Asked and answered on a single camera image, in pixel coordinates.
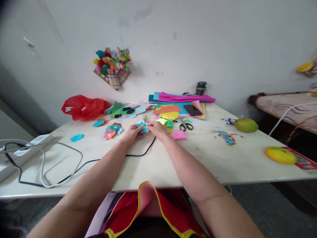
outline person's left hand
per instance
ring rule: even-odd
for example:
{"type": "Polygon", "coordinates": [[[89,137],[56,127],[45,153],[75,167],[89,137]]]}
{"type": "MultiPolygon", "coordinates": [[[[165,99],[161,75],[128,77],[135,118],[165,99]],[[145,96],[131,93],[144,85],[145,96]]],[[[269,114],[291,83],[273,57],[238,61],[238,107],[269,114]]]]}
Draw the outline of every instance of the person's left hand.
{"type": "Polygon", "coordinates": [[[138,127],[138,124],[130,126],[121,140],[131,146],[138,136],[144,136],[143,134],[139,133],[141,130],[143,130],[143,128],[144,125],[138,127]]]}

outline table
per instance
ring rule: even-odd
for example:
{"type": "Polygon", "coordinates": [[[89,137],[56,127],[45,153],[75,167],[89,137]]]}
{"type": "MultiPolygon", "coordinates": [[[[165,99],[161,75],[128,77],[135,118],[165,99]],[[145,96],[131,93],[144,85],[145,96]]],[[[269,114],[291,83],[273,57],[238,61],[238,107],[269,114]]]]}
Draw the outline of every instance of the table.
{"type": "MultiPolygon", "coordinates": [[[[138,123],[145,115],[153,120],[153,111],[137,115],[133,119],[120,121],[126,130],[131,124],[138,123]]],[[[206,103],[206,119],[221,123],[222,118],[236,118],[229,112],[214,103],[206,103]]],[[[106,126],[93,127],[96,120],[70,121],[52,132],[54,141],[70,145],[84,154],[83,164],[86,161],[100,159],[110,148],[122,138],[117,135],[113,139],[101,141],[106,126]],[[70,137],[83,133],[83,139],[71,142],[70,137]]],[[[295,165],[279,164],[264,154],[267,146],[284,146],[277,140],[261,131],[243,133],[228,125],[234,133],[244,136],[235,136],[236,146],[230,147],[225,140],[212,132],[210,127],[203,123],[193,122],[194,129],[186,131],[188,140],[178,142],[193,156],[195,156],[222,184],[243,184],[258,182],[290,181],[314,179],[316,177],[302,171],[295,165]]],[[[174,123],[175,130],[179,130],[179,123],[174,123]]],[[[153,141],[153,135],[148,133],[140,137],[131,147],[128,154],[143,154],[153,141]]],[[[80,155],[61,145],[47,145],[45,163],[45,179],[54,184],[68,176],[74,170],[80,155]]],[[[23,181],[40,183],[41,153],[37,153],[23,166],[23,181]]],[[[71,187],[96,162],[85,165],[68,183],[55,188],[39,188],[18,183],[18,171],[0,183],[0,198],[31,198],[53,197],[65,195],[71,187]]],[[[156,140],[149,152],[142,157],[127,157],[122,165],[113,191],[137,190],[143,181],[151,181],[156,188],[182,187],[173,164],[159,140],[156,140]]]]}

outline mobile phone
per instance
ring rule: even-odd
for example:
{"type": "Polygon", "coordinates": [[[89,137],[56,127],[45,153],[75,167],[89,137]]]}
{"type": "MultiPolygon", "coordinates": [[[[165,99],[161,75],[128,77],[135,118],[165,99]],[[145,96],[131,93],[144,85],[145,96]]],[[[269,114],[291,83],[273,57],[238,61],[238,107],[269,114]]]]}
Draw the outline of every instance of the mobile phone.
{"type": "Polygon", "coordinates": [[[201,116],[202,113],[192,104],[184,105],[184,108],[191,116],[201,116]]]}

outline hand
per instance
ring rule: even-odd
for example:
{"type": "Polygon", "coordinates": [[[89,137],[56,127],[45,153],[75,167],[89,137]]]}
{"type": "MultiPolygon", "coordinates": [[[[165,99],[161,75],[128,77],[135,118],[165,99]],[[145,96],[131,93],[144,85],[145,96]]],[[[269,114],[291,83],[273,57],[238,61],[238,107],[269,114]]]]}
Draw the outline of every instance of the hand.
{"type": "Polygon", "coordinates": [[[141,130],[144,129],[144,126],[138,127],[138,124],[134,124],[129,127],[123,138],[121,139],[125,143],[127,143],[129,146],[131,146],[138,136],[144,136],[143,134],[139,133],[141,130]]]}
{"type": "Polygon", "coordinates": [[[168,134],[164,130],[162,124],[157,121],[152,121],[149,123],[149,125],[146,127],[154,136],[156,136],[159,140],[164,139],[168,134]]]}

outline black-handled scissors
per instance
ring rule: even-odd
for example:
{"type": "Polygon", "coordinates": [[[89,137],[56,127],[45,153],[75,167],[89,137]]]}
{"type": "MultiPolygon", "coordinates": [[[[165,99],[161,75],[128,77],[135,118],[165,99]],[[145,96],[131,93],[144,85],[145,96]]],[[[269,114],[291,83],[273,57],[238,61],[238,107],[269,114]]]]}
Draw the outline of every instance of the black-handled scissors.
{"type": "Polygon", "coordinates": [[[178,119],[180,119],[181,122],[182,122],[182,123],[180,124],[180,126],[179,126],[179,129],[181,129],[182,131],[186,131],[185,126],[187,127],[188,130],[194,129],[194,127],[193,127],[192,124],[190,124],[190,123],[185,123],[181,117],[179,117],[178,119]]]}
{"type": "Polygon", "coordinates": [[[140,107],[140,105],[135,106],[135,107],[125,107],[124,109],[122,109],[123,111],[127,111],[127,114],[132,114],[134,112],[134,109],[136,109],[137,107],[140,107]]]}

